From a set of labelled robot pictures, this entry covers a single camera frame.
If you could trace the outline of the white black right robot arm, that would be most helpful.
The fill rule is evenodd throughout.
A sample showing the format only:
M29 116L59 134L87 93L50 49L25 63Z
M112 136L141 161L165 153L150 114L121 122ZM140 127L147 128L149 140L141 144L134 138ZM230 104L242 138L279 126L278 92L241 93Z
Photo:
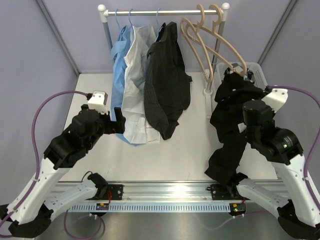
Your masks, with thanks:
M262 100L247 101L242 110L247 142L271 163L289 197L276 195L242 173L226 186L227 195L254 201L277 218L282 229L295 239L318 240L320 208L315 201L320 196L307 188L312 179L304 174L305 156L297 136L275 126L274 111Z

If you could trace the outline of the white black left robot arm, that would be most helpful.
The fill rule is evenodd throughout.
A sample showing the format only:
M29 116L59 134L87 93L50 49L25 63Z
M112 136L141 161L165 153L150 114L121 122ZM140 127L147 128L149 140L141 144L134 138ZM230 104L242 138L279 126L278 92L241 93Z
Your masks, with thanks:
M100 174L92 173L68 191L49 197L53 187L89 153L102 135L124 132L126 119L121 108L115 107L114 112L112 121L108 113L100 113L84 104L71 124L51 141L27 189L12 203L0 207L1 220L11 223L8 230L12 237L35 238L74 205L110 195L108 182Z

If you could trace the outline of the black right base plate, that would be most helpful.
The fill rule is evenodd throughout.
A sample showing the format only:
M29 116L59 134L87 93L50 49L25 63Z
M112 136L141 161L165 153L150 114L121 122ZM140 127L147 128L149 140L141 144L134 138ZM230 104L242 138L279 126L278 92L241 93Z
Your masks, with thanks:
M206 190L210 192L212 200L247 200L248 198L242 197L237 190L230 190L227 187L223 187L221 184L211 184L206 187Z

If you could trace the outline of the wooden hanger of checkered shirt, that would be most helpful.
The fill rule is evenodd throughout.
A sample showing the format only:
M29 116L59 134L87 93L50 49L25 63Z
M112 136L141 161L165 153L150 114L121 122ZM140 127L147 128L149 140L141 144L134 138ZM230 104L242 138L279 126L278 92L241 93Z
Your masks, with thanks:
M212 25L210 28L205 26L206 11L202 4L198 4L196 6L196 9L200 13L200 20L198 20L196 23L192 23L189 19L183 17L180 21L180 29L181 29L182 35L184 36L193 54L195 55L196 60L203 72L205 71L205 65L203 64L201 57L198 54L193 43L198 44L204 52L204 55L209 67L209 75L205 75L206 81L208 83L212 82L213 76L214 76L214 69L213 69L212 61L209 57L209 54L212 54L215 58L221 60L233 72L239 74L242 77L246 76L247 64L245 60L240 55L240 53L235 49L235 47L223 37L223 34L222 34L222 31L223 31L222 28L224 27L224 24L227 20L227 16L230 10L230 4L228 2L223 3L222 6L218 6L217 4L211 4L208 8L210 11L213 11L213 13L217 16L217 19L212 21ZM229 62L225 57L223 57L219 53L219 49L220 49L219 46L215 46L214 48L211 48L208 45L206 45L203 38L201 37L201 31L214 37L216 39L217 45L219 44L225 45L240 61L240 63L242 64L242 70L239 70L238 68L234 67L231 64L231 62Z

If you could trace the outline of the white plastic basket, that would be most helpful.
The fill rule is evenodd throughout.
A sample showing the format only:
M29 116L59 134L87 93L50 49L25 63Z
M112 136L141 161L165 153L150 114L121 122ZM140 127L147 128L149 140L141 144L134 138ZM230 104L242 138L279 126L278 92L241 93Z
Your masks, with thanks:
M268 84L261 66L256 62L246 62L246 65L248 70L253 72L251 80L253 81L254 85L264 90ZM216 72L214 73L213 82L215 90L217 90L220 84L222 83L226 69L227 65L225 63L219 62L216 64Z

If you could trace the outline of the wooden hanger of black shirt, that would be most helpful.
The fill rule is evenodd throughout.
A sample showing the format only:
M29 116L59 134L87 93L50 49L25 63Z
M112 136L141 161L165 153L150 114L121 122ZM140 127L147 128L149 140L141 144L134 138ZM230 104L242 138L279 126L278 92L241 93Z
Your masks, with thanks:
M206 83L210 84L214 79L214 71L208 50L199 33L201 27L203 27L205 23L205 10L202 4L198 4L196 8L200 11L200 21L192 23L189 19L183 17L180 21L180 30L202 70ZM194 44L200 47L203 51L204 57L200 56Z

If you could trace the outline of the black shirt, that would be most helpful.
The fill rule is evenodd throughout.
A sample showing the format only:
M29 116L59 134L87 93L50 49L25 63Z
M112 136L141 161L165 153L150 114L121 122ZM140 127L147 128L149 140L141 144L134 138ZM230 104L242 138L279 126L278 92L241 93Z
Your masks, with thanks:
M239 130L239 124L244 122L243 104L250 100L261 100L266 95L263 89L244 80L236 72L226 74L216 91L214 100L217 105L210 117L210 124L215 127L223 146L209 158L204 173L223 187L236 174L247 145L245 133Z

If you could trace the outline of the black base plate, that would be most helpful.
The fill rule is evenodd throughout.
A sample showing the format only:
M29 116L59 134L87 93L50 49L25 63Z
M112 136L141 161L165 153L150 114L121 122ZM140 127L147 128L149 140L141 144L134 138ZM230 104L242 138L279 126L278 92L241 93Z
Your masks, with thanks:
M98 200L121 201L123 199L123 184L108 184L106 189L98 195Z
M242 197L237 190L230 190L227 187L223 187L221 184L211 184L206 187L206 190L210 192L212 200L247 200L248 198Z

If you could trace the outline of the light blue shirt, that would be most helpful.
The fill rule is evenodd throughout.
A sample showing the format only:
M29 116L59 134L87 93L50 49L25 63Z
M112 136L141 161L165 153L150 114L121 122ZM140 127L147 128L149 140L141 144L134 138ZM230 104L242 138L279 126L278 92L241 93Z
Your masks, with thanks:
M125 25L119 34L117 41L111 49L111 57L114 60L113 64L113 81L111 90L111 120L115 121L115 107L122 107L124 90L125 90L125 71L127 64L125 56L127 55L131 46L131 28Z

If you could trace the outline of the dark pinstriped shirt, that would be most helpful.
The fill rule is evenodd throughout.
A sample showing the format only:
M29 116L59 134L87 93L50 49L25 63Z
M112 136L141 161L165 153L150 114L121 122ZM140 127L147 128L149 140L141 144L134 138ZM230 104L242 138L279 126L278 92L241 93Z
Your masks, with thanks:
M168 140L190 105L192 77L186 73L177 23L164 23L158 37L147 52L144 112L148 123Z

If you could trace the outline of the aluminium mounting rail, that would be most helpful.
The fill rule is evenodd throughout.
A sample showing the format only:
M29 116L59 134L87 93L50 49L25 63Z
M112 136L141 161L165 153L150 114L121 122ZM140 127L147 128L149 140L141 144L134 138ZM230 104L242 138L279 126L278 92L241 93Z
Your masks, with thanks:
M60 181L49 197L54 197L77 186L77 181ZM213 181L109 181L108 184L123 185L122 200L112 202L146 202L146 203L184 203L184 202L236 202L241 200L212 200L206 187L216 184ZM273 194L289 198L290 195L281 180L258 180L256 184L271 191Z

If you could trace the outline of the white shirt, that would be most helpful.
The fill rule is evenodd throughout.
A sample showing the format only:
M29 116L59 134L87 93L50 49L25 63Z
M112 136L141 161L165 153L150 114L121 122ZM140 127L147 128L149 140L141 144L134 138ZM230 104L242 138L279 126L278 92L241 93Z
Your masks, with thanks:
M130 48L124 57L124 93L122 113L126 118L124 138L133 145L157 143L160 133L147 121L144 108L144 87L149 65L147 53L156 40L151 25L134 26L130 33Z

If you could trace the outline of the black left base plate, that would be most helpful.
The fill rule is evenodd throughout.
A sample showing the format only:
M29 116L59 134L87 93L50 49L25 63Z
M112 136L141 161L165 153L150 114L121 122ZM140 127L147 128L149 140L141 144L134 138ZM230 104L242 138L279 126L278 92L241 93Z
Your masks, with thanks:
M123 184L108 184L106 189L98 195L98 200L121 201L123 199Z

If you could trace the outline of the metal clothes rack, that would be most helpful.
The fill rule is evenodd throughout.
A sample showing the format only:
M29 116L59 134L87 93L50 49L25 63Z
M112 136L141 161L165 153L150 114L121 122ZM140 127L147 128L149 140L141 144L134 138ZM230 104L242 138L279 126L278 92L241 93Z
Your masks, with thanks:
M108 24L108 17L110 16L115 16L115 11L109 11L106 9L106 6L103 4L98 5L97 10L99 11L100 19L104 27L104 32L107 38L107 43L109 48L111 49L113 47L112 45L112 39L111 39L111 33L109 29L109 24ZM156 16L157 10L153 11L147 11L147 10L142 10L142 11L132 11L131 16ZM118 11L118 16L128 16L129 11ZM161 16L170 16L170 15L200 15L199 10L160 10L159 15ZM212 21L217 20L218 17L217 15L214 14L212 10L205 10L205 22L204 25L207 28L210 28L212 26ZM194 43L194 46L198 53L200 54L201 57L204 57L203 51L200 49L200 47ZM209 54L210 60L212 62L213 66L213 81L212 83L206 83L206 87L203 90L203 95L205 97L205 113L206 113L206 118L209 119L212 115L213 112L213 104L212 104L212 97L213 97L213 90L212 86L214 84L214 76L215 76L215 71L216 71L216 65L217 65L217 59L214 57L211 53Z

